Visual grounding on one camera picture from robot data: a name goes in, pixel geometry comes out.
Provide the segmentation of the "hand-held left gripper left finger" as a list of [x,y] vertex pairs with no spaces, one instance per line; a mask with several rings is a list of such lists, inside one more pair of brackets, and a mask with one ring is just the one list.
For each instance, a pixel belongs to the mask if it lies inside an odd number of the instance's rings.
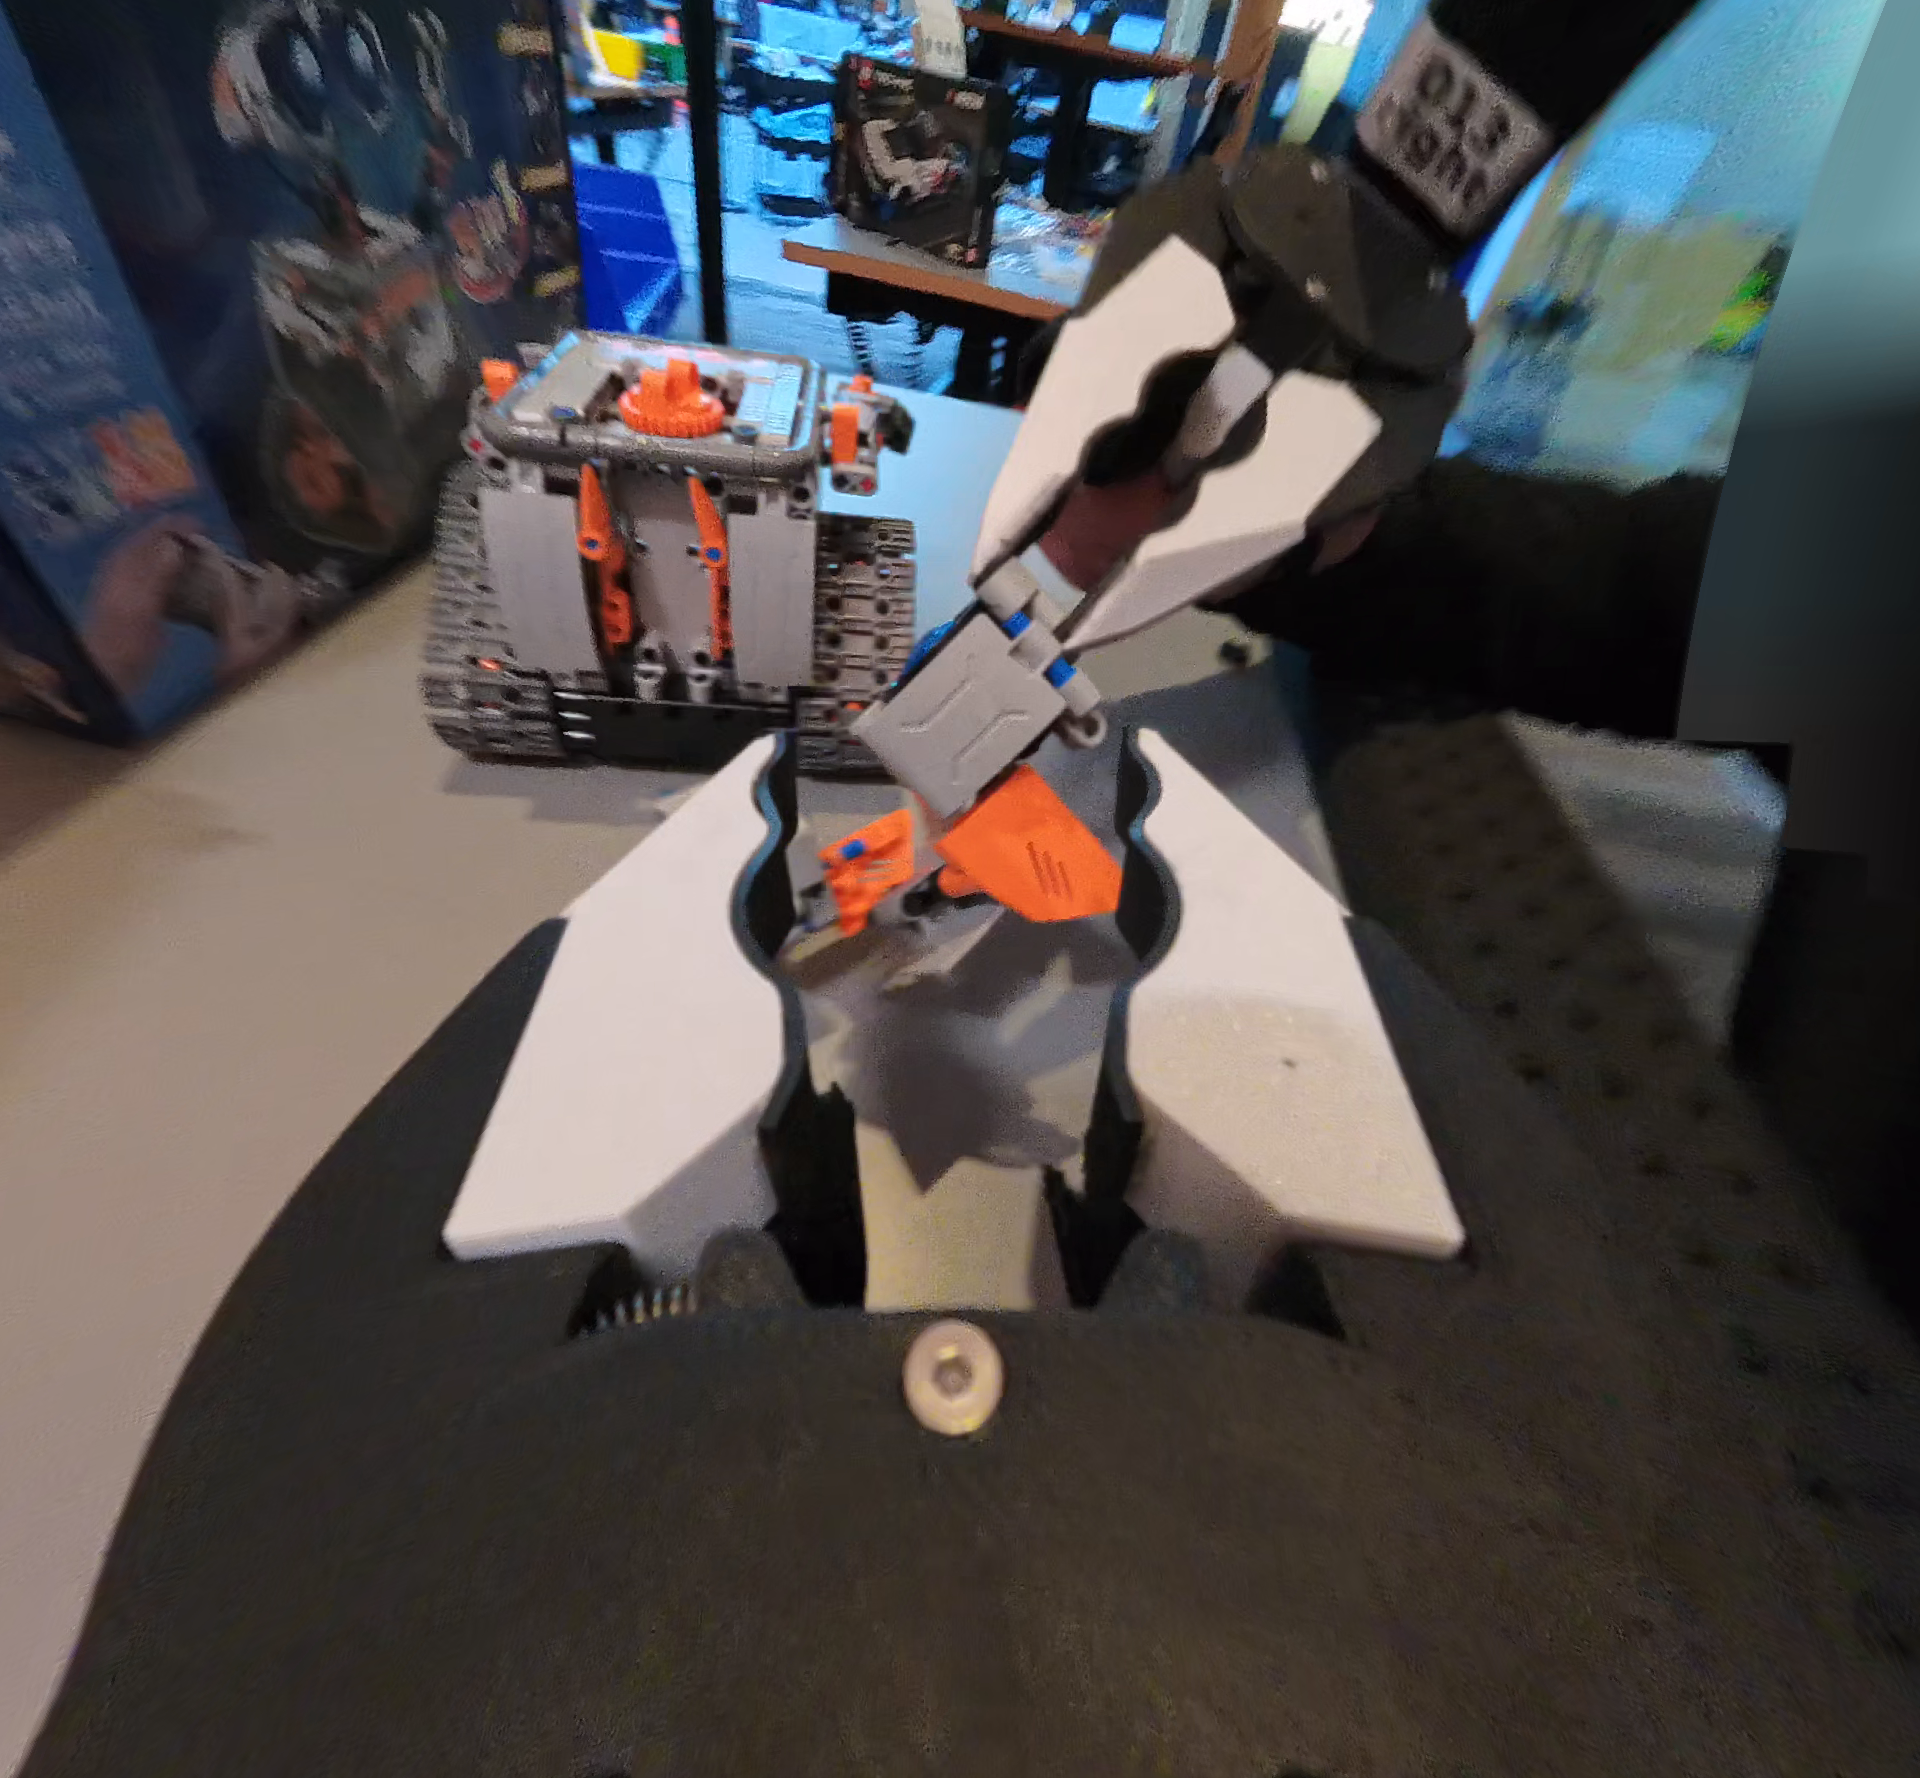
[[782,863],[782,763],[782,734],[747,742],[564,907],[443,1216],[449,1257],[612,1244],[695,1261],[706,1238],[771,1220],[755,1127],[790,1043],[737,897]]

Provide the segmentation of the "person's right forearm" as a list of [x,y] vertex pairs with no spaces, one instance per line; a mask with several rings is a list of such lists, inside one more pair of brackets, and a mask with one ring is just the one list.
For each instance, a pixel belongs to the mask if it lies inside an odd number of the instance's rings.
[[1362,719],[1521,717],[1677,737],[1722,477],[1639,488],[1450,458],[1319,563],[1305,543],[1212,612],[1305,656]]

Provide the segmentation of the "blue plastic bin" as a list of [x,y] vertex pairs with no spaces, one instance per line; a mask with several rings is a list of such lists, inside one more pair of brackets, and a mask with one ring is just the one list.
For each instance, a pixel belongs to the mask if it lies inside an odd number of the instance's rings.
[[665,337],[682,303],[682,257],[658,180],[626,166],[570,166],[585,325]]

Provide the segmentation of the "black boxed toy set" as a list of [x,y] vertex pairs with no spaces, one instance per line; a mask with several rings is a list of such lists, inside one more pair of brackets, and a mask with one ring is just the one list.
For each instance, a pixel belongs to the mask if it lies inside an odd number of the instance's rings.
[[996,250],[1011,94],[889,57],[843,54],[832,90],[832,210],[964,270]]

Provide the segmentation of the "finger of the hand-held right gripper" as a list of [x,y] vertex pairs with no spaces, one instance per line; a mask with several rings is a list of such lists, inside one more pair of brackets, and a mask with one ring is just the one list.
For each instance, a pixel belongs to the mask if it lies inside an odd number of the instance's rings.
[[1234,337],[1228,285],[1192,241],[1163,239],[1054,329],[1019,433],[981,514],[970,585],[1028,551],[1072,488],[1104,462],[1155,462]]
[[1282,556],[1384,429],[1370,402],[1316,373],[1277,376],[1260,417],[1255,450],[1198,470],[1186,508],[1066,612],[1056,637],[1072,659],[1132,637]]

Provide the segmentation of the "black metal post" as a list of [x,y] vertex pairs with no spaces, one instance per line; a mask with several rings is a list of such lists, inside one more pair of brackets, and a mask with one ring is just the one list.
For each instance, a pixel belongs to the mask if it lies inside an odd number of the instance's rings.
[[700,322],[706,344],[728,346],[718,0],[679,0],[679,29],[687,54],[691,173],[695,195]]

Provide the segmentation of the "blue toy kit box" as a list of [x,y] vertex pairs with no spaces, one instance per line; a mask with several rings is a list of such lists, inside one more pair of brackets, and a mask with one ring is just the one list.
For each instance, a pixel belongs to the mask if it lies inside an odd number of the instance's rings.
[[434,541],[585,308],[559,0],[3,0],[3,715],[141,742]]

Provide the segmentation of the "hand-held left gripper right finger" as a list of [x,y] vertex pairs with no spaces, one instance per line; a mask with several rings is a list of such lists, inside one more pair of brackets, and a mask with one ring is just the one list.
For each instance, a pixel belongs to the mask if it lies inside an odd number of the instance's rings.
[[1141,1146],[1125,1205],[1207,1261],[1333,1244],[1451,1261],[1443,1165],[1362,970],[1347,907],[1163,734],[1132,732],[1128,822],[1163,924],[1125,992]]

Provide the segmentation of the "wooden background table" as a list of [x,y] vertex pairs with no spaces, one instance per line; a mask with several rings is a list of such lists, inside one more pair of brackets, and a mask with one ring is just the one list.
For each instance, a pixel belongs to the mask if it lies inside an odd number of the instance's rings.
[[778,239],[778,257],[829,278],[859,280],[889,294],[918,294],[968,303],[978,310],[1051,322],[1065,316],[1078,291],[1054,280],[1023,280],[1006,265],[970,270],[927,253],[850,227],[843,218],[803,226]]

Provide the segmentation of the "person's right hand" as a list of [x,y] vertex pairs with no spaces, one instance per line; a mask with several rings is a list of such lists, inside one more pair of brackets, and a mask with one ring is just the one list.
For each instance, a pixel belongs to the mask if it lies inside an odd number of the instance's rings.
[[1078,592],[1100,590],[1146,537],[1173,524],[1187,492],[1158,466],[1091,485],[1074,481],[1041,532],[1041,555]]

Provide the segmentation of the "grey orange twin-motor toy assembly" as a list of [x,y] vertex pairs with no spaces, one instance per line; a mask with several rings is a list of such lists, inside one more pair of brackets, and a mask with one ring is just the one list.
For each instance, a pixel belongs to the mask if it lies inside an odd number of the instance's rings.
[[981,903],[1033,924],[1115,912],[1112,850],[1033,766],[1046,737],[1104,737],[1104,701],[1056,637],[1066,612],[1019,555],[960,615],[903,685],[855,717],[900,807],[822,845],[801,933],[927,924]]

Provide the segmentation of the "large grey orange toy vehicle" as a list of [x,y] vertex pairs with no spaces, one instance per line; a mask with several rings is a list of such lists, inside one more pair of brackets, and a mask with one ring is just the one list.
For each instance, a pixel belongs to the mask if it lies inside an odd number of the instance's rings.
[[914,525],[850,514],[914,435],[865,373],[798,353],[569,329],[490,360],[443,481],[431,727],[466,759],[711,773],[851,734],[914,643]]

